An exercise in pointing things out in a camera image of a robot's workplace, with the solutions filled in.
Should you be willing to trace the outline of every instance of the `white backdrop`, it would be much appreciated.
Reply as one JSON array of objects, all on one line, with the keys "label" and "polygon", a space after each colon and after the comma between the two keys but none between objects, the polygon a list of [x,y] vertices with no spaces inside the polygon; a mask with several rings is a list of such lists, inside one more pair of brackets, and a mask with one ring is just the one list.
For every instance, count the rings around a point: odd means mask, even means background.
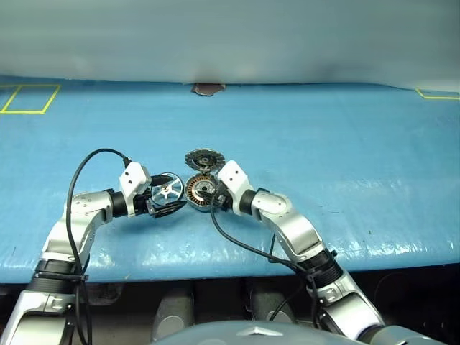
[{"label": "white backdrop", "polygon": [[460,0],[3,0],[0,75],[458,91]]}]

